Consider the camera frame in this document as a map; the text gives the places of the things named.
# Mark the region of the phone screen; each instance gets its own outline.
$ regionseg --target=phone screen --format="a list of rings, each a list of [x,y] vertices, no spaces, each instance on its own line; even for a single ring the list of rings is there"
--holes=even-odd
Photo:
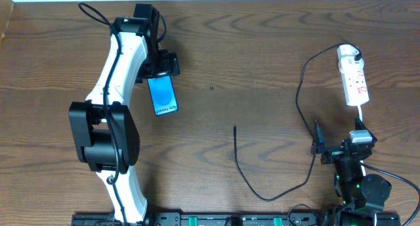
[[[176,112],[178,110],[177,97],[173,91],[170,76],[148,79],[150,96],[157,116]]]

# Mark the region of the green connector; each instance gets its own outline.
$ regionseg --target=green connector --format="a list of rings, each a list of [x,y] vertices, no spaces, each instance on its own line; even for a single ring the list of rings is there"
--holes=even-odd
[[[188,225],[189,226],[197,226],[197,217],[189,217],[188,218]]]
[[[283,219],[280,217],[275,217],[274,219],[274,226],[283,226]]]

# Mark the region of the blue phone screen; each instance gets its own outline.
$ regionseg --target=blue phone screen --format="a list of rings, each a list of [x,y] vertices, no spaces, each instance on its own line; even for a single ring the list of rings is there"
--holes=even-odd
[[[178,110],[177,98],[173,91],[172,79],[170,76],[148,79],[148,84],[150,95],[152,96],[153,107],[157,116]]]

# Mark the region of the white cable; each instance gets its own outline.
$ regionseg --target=white cable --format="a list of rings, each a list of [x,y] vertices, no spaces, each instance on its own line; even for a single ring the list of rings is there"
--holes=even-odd
[[[363,173],[363,177],[366,176],[366,169],[365,166],[361,166],[362,167],[362,173]]]
[[[363,121],[362,106],[358,105],[357,110],[359,111],[359,119]]]

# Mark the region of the black cable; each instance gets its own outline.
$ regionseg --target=black cable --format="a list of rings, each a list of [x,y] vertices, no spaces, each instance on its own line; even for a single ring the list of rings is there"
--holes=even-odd
[[[321,55],[321,54],[325,53],[326,51],[328,51],[328,50],[330,50],[330,49],[333,49],[333,48],[336,48],[336,47],[338,47],[338,46],[340,46],[340,45],[351,45],[351,46],[353,46],[354,48],[356,48],[356,49],[358,50],[358,54],[355,56],[355,58],[354,58],[354,59],[355,59],[355,60],[360,60],[360,59],[361,59],[361,57],[362,57],[362,52],[361,52],[361,50],[359,50],[359,48],[357,48],[356,46],[354,46],[354,45],[353,45],[353,44],[351,44],[351,43],[344,42],[344,43],[338,43],[338,44],[336,44],[336,45],[333,45],[333,46],[328,47],[327,49],[324,49],[323,51],[321,51],[321,52],[317,53],[316,55],[314,55],[314,56],[310,57],[310,58],[309,58],[309,59],[305,62],[305,64],[303,65],[301,82],[300,82],[300,84],[299,84],[299,86],[298,86],[298,88],[297,88],[297,91],[296,91],[296,99],[295,99],[295,102],[296,102],[296,108],[297,108],[297,111],[298,111],[298,112],[299,112],[299,114],[301,115],[301,118],[302,118],[302,120],[303,120],[303,123],[304,123],[304,125],[306,126],[306,128],[308,129],[308,132],[309,132],[309,134],[311,135],[311,137],[312,137],[312,138],[314,138],[314,134],[313,134],[313,132],[312,132],[311,128],[309,127],[308,123],[306,122],[305,117],[303,116],[302,111],[301,111],[301,109],[299,108],[299,103],[298,103],[299,92],[301,91],[301,87],[302,87],[302,84],[303,84],[303,78],[305,77],[305,70],[306,70],[306,66],[308,65],[308,63],[309,63],[312,59],[316,58],[318,55]],[[253,193],[256,197],[258,197],[260,200],[264,200],[264,201],[267,201],[267,202],[270,202],[270,201],[273,201],[273,200],[277,200],[277,199],[279,199],[280,197],[282,197],[282,196],[286,195],[287,193],[292,192],[292,191],[294,191],[294,190],[296,190],[296,189],[299,189],[299,188],[301,188],[301,187],[305,186],[305,185],[308,183],[308,181],[309,181],[309,177],[310,177],[310,174],[312,173],[312,167],[314,166],[315,157],[316,157],[316,155],[314,154],[314,155],[313,155],[313,157],[312,157],[312,162],[311,162],[310,167],[309,167],[308,176],[306,177],[305,181],[304,181],[302,184],[297,185],[296,187],[292,187],[291,189],[289,189],[289,190],[287,190],[287,191],[283,192],[282,194],[279,194],[278,196],[275,196],[275,197],[273,197],[273,198],[263,198],[263,197],[262,197],[262,196],[260,196],[257,192],[255,192],[255,190],[252,188],[252,186],[249,184],[248,180],[246,179],[245,175],[242,173],[241,168],[239,167],[239,164],[238,164],[238,157],[237,157],[236,152],[237,152],[237,150],[236,150],[236,125],[235,125],[235,126],[234,126],[234,154],[235,154],[235,164],[236,164],[236,168],[238,169],[238,171],[239,171],[240,175],[242,176],[243,180],[244,180],[244,181],[245,181],[245,183],[248,185],[248,187],[249,187],[249,189],[252,191],[252,193]]]
[[[361,165],[361,166],[363,166],[363,167],[365,167],[365,168],[367,168],[367,169],[370,169],[370,170],[373,170],[373,171],[377,171],[377,172],[382,173],[382,174],[385,174],[385,175],[387,175],[387,176],[389,176],[389,177],[393,177],[393,178],[398,179],[398,180],[400,180],[400,181],[402,181],[402,182],[405,182],[405,183],[407,183],[408,185],[412,186],[412,187],[413,187],[413,188],[417,191],[417,194],[419,195],[419,203],[417,203],[417,207],[415,208],[414,212],[413,212],[413,213],[412,213],[412,215],[411,215],[411,216],[407,219],[407,221],[403,224],[403,226],[406,226],[406,225],[408,225],[409,223],[411,223],[411,221],[415,218],[415,216],[417,215],[417,213],[419,213],[419,210],[420,210],[420,189],[419,189],[419,187],[418,187],[418,186],[416,186],[416,185],[415,185],[414,183],[412,183],[411,181],[408,181],[407,179],[405,179],[405,178],[403,178],[403,177],[400,177],[400,176],[395,175],[395,174],[393,174],[393,173],[387,172],[387,171],[385,171],[385,170],[381,170],[381,169],[379,169],[379,168],[375,168],[375,167],[369,166],[369,165],[367,165],[367,164],[365,164],[365,163],[361,163],[361,162],[360,162],[360,165]]]
[[[255,190],[254,190],[254,188],[253,187],[251,187],[251,185],[249,184],[249,182],[248,182],[248,180],[246,179],[246,177],[245,177],[245,175],[242,173],[242,170],[241,170],[241,168],[239,167],[239,163],[238,163],[238,154],[237,154],[237,148],[236,148],[236,125],[234,126],[234,154],[235,154],[235,164],[236,164],[236,168],[238,169],[238,171],[239,171],[239,174],[242,176],[242,178],[243,178],[243,180],[245,181],[245,183],[248,185],[248,187],[249,187],[249,189],[251,190],[251,192],[256,196],[256,197],[258,197],[260,200],[264,200],[264,201],[266,201],[266,202],[271,202],[271,201],[273,201],[273,200],[277,200],[277,199],[279,199],[280,197],[282,197],[282,196],[284,196],[285,194],[287,194],[287,193],[289,193],[289,192],[292,192],[292,191],[294,191],[294,190],[296,190],[296,189],[298,189],[298,188],[301,188],[301,187],[303,187],[308,181],[309,181],[309,177],[310,177],[310,173],[312,172],[312,167],[314,166],[314,162],[315,162],[315,157],[316,157],[316,155],[314,154],[314,157],[312,158],[312,163],[310,164],[310,167],[309,167],[309,172],[308,172],[308,176],[306,177],[306,180],[303,182],[303,183],[301,183],[300,185],[297,185],[296,187],[292,187],[292,188],[290,188],[289,190],[287,190],[287,191],[285,191],[285,192],[283,192],[282,194],[279,194],[278,196],[275,196],[275,197],[273,197],[273,198],[264,198],[264,197],[262,197],[262,196],[260,196]]]
[[[233,219],[238,219],[238,217],[236,217],[236,216],[234,216],[234,215],[229,216],[229,217],[226,219],[226,221],[224,222],[224,226],[228,226],[229,221],[231,221],[231,220],[233,220]]]
[[[294,207],[292,207],[290,210],[289,210],[289,212],[287,213],[287,220],[288,220],[288,222],[290,223],[290,224],[292,224],[292,225],[294,225],[294,226],[297,226],[296,224],[295,224],[295,222],[293,222],[292,220],[290,220],[290,214],[291,214],[291,212],[296,208],[296,207],[299,207],[299,206],[305,206],[306,208],[308,208],[309,209],[309,211],[310,211],[310,213],[312,213],[315,217],[316,217],[316,222],[315,222],[315,224],[313,224],[313,225],[317,225],[317,223],[318,223],[318,216],[317,216],[317,214],[315,214],[315,212],[309,207],[309,206],[307,206],[306,204],[297,204],[296,206],[294,206]]]
[[[306,122],[305,117],[303,116],[303,114],[302,114],[302,112],[301,112],[301,109],[299,108],[299,104],[298,104],[298,102],[297,102],[297,98],[299,97],[299,92],[301,91],[301,87],[302,87],[302,84],[303,84],[303,78],[305,77],[306,66],[308,65],[308,63],[309,63],[312,59],[314,59],[314,58],[318,57],[319,55],[322,55],[323,53],[325,53],[325,52],[329,51],[330,49],[334,49],[334,48],[336,48],[336,47],[338,47],[338,46],[341,46],[341,45],[351,45],[351,46],[353,46],[354,48],[356,48],[356,49],[359,51],[359,53],[356,55],[355,60],[360,60],[360,59],[361,59],[361,57],[362,57],[362,52],[361,52],[361,50],[359,50],[359,48],[357,48],[356,46],[354,46],[354,45],[353,45],[353,44],[351,44],[351,43],[344,42],[344,43],[338,43],[338,44],[336,44],[336,45],[333,45],[333,46],[328,47],[327,49],[324,49],[323,51],[321,51],[321,52],[317,53],[316,55],[314,55],[314,56],[310,57],[310,58],[309,58],[309,59],[305,62],[305,64],[303,65],[303,69],[302,69],[302,78],[301,78],[301,82],[300,82],[300,84],[299,84],[299,86],[298,86],[298,88],[297,88],[295,102],[296,102],[297,111],[298,111],[298,112],[299,112],[299,114],[301,115],[301,118],[302,118],[302,120],[303,120],[303,123],[304,123],[304,125],[306,126],[306,128],[308,129],[308,131],[309,131],[310,135],[312,136],[312,138],[314,138],[314,134],[313,134],[313,132],[312,132],[311,128],[309,127],[308,123]]]
[[[166,21],[164,19],[164,17],[162,15],[160,15],[160,18],[162,18],[162,22],[163,22],[163,27],[165,28],[163,31],[163,34],[159,37],[159,39],[157,39],[157,42],[159,43],[160,41],[162,41],[165,38],[166,35]]]
[[[99,17],[101,17],[102,20],[100,20],[100,19],[92,16],[91,14],[89,14],[87,11],[85,11],[85,9],[82,6],[87,7],[88,9],[91,9]],[[115,56],[114,62],[112,63],[110,73],[108,74],[108,77],[106,78],[105,86],[103,88],[103,104],[104,104],[103,105],[103,110],[104,110],[104,115],[105,115],[105,119],[106,119],[106,124],[108,125],[108,129],[110,130],[110,133],[111,133],[111,143],[112,143],[112,146],[114,147],[114,152],[115,152],[115,176],[112,176],[112,175],[109,176],[106,179],[106,182],[107,182],[107,184],[112,185],[112,187],[114,188],[115,197],[117,198],[118,204],[121,208],[121,213],[123,214],[123,223],[124,223],[124,225],[127,225],[127,219],[125,217],[124,207],[123,207],[123,204],[121,202],[121,199],[119,198],[118,191],[117,191],[117,188],[116,188],[116,185],[115,185],[115,183],[118,180],[118,176],[119,176],[119,152],[118,152],[118,146],[117,146],[117,142],[116,142],[116,136],[115,136],[112,124],[111,124],[110,113],[109,113],[109,110],[108,110],[108,87],[110,85],[112,74],[113,74],[113,72],[116,68],[117,63],[118,63],[119,56],[121,55],[121,41],[119,40],[118,33],[115,30],[112,23],[102,13],[100,13],[98,10],[96,10],[92,6],[90,6],[86,3],[83,3],[83,2],[80,2],[78,4],[78,7],[88,17],[92,18],[93,20],[96,20],[97,22],[100,22],[102,24],[105,24],[105,25],[109,26],[109,28],[111,29],[111,33],[115,36],[115,39],[116,39],[117,44],[118,44],[117,55]]]
[[[123,223],[124,223],[124,226],[127,226],[127,218],[125,217],[124,206],[123,206],[123,203],[122,203],[122,201],[121,201],[121,199],[119,197],[119,194],[118,194],[118,191],[117,191],[117,186],[114,184],[114,185],[112,185],[112,188],[114,190],[115,197],[117,198],[117,201],[118,201],[118,204],[119,204],[119,208],[120,208],[121,213],[123,215]]]

